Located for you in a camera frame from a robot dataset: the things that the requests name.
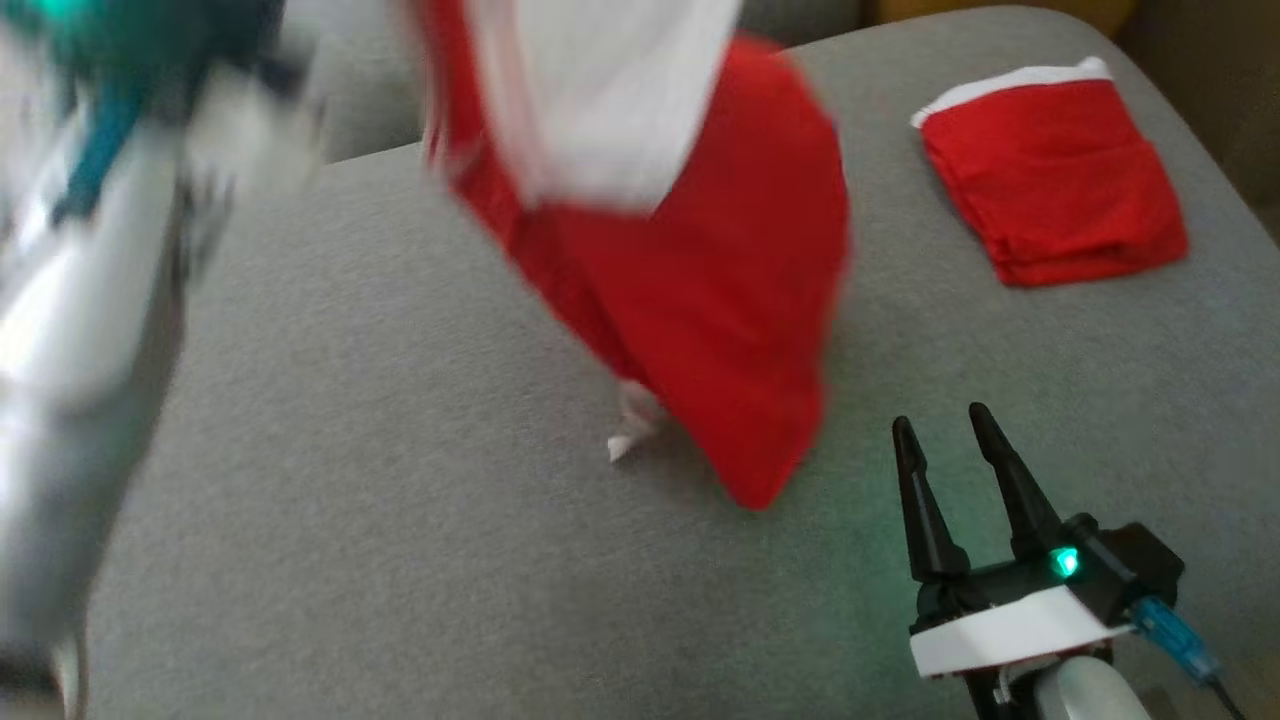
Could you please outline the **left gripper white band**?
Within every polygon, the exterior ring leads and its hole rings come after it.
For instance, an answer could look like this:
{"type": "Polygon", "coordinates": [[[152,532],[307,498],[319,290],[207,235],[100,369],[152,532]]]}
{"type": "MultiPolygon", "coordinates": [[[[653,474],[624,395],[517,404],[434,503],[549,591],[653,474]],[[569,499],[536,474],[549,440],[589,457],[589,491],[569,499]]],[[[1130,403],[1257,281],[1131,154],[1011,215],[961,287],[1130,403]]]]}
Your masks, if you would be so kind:
{"type": "Polygon", "coordinates": [[[197,176],[239,196],[294,190],[324,164],[401,145],[401,17],[389,1],[269,1],[275,44],[207,78],[189,131],[197,176]]]}

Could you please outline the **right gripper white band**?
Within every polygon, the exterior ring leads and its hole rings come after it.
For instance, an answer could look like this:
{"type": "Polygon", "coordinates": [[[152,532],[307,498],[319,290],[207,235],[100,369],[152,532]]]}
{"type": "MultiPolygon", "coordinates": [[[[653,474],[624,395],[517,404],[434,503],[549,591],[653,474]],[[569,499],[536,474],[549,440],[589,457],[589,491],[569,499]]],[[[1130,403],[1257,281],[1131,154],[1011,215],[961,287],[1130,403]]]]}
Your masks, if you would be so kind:
{"type": "Polygon", "coordinates": [[[954,542],[928,482],[927,457],[913,424],[896,418],[909,568],[920,583],[909,648],[918,676],[961,678],[978,717],[1041,717],[1016,693],[1012,669],[1079,653],[1107,655],[1117,630],[1098,620],[1069,587],[1082,569],[1079,553],[1056,548],[1062,521],[992,411],[970,404],[969,418],[998,483],[1018,561],[969,571],[970,559],[954,542]]]}

